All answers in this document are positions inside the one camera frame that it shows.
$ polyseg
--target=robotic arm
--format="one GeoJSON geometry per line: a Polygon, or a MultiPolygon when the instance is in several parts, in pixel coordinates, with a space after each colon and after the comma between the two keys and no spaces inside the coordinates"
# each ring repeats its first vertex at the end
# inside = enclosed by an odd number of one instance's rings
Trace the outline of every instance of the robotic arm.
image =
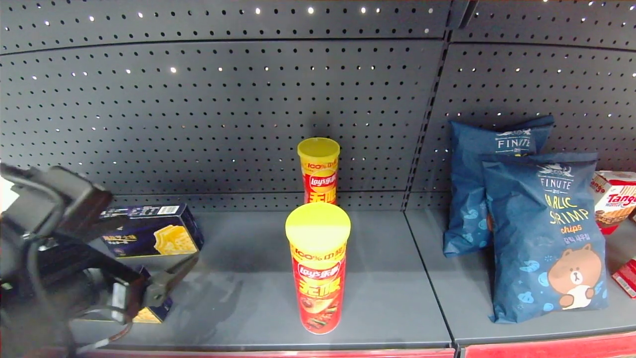
{"type": "Polygon", "coordinates": [[[0,220],[3,358],[60,339],[74,357],[81,350],[70,320],[106,311],[108,319],[129,325],[142,308],[160,306],[198,261],[193,254],[147,280],[87,245],[128,220],[99,219],[110,192],[61,167],[22,171],[2,163],[0,173],[20,194],[0,220]]]}

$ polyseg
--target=shelf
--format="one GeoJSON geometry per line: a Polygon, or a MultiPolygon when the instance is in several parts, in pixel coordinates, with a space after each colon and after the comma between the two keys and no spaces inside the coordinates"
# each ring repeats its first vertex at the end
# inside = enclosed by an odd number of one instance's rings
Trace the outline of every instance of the shelf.
{"type": "MultiPolygon", "coordinates": [[[[287,213],[195,214],[205,234],[200,262],[172,297],[162,324],[136,324],[112,347],[143,350],[443,348],[450,337],[404,215],[352,211],[340,325],[329,334],[300,324],[284,233],[287,213]]],[[[151,271],[167,259],[145,261],[151,271]]],[[[119,331],[112,322],[76,321],[78,342],[119,331]]]]}
{"type": "MultiPolygon", "coordinates": [[[[599,311],[552,313],[520,324],[495,324],[492,315],[492,252],[447,259],[442,234],[448,215],[444,210],[413,210],[406,218],[438,295],[451,334],[459,345],[571,338],[636,331],[636,301],[608,278],[609,308],[599,311]]],[[[636,255],[636,225],[624,222],[607,237],[608,269],[636,255]]]]}

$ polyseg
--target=snack box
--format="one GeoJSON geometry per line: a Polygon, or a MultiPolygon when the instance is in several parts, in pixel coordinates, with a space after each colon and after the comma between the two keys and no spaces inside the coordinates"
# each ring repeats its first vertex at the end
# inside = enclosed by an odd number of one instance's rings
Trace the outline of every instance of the snack box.
{"type": "Polygon", "coordinates": [[[595,220],[601,232],[609,235],[636,207],[636,173],[596,171],[591,189],[595,220]]]}
{"type": "MultiPolygon", "coordinates": [[[[150,273],[144,266],[136,267],[135,271],[142,274],[146,277],[146,279],[150,278],[150,273]]],[[[168,297],[161,306],[148,306],[142,308],[132,321],[135,323],[161,323],[165,320],[171,308],[172,298],[168,297]]]]}
{"type": "Polygon", "coordinates": [[[109,208],[100,218],[117,215],[131,220],[102,235],[117,257],[192,254],[203,246],[203,235],[185,204],[109,208]]]}
{"type": "Polygon", "coordinates": [[[627,292],[632,299],[636,299],[636,257],[627,261],[612,278],[627,292]]]}
{"type": "MultiPolygon", "coordinates": [[[[150,278],[150,273],[144,266],[136,266],[133,268],[136,272],[139,272],[146,278],[150,278]]],[[[168,312],[172,308],[172,298],[168,297],[161,306],[153,306],[153,307],[144,307],[139,310],[139,313],[135,318],[132,319],[135,323],[162,323],[168,312]]],[[[121,315],[118,312],[108,312],[106,310],[104,313],[89,313],[84,316],[85,320],[110,320],[110,317],[104,315],[121,315]]]]}

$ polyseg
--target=perforated metal panel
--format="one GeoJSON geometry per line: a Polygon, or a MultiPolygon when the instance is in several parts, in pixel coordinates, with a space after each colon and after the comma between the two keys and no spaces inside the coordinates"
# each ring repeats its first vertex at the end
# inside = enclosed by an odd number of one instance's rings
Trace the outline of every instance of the perforated metal panel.
{"type": "Polygon", "coordinates": [[[636,50],[633,1],[480,1],[453,41],[636,50]]]}
{"type": "Polygon", "coordinates": [[[408,209],[448,209],[450,192],[412,192],[408,196],[408,209]]]}
{"type": "Polygon", "coordinates": [[[556,124],[545,152],[598,152],[601,169],[635,170],[636,54],[450,45],[413,190],[450,190],[448,120],[497,128],[547,114],[556,124]]]}
{"type": "MultiPolygon", "coordinates": [[[[343,192],[338,205],[347,210],[399,210],[402,192],[343,192]]],[[[303,203],[303,193],[122,195],[114,205],[186,203],[193,211],[290,211],[303,203]]]]}
{"type": "Polygon", "coordinates": [[[449,1],[10,1],[2,52],[141,41],[442,38],[449,1]]]}
{"type": "Polygon", "coordinates": [[[296,146],[342,146],[340,190],[404,190],[441,41],[158,43],[2,56],[2,157],[117,194],[302,190],[296,146]]]}

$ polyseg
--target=lay's chip can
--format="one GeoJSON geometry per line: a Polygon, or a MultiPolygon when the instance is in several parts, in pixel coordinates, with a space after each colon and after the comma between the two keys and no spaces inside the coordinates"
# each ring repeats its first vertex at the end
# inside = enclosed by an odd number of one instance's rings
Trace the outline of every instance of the lay's chip can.
{"type": "Polygon", "coordinates": [[[339,154],[340,145],[329,138],[309,138],[298,144],[305,204],[336,204],[339,154]]]}
{"type": "Polygon", "coordinates": [[[285,222],[300,321],[311,333],[329,333],[340,322],[350,232],[347,213],[328,203],[304,204],[285,222]]]}

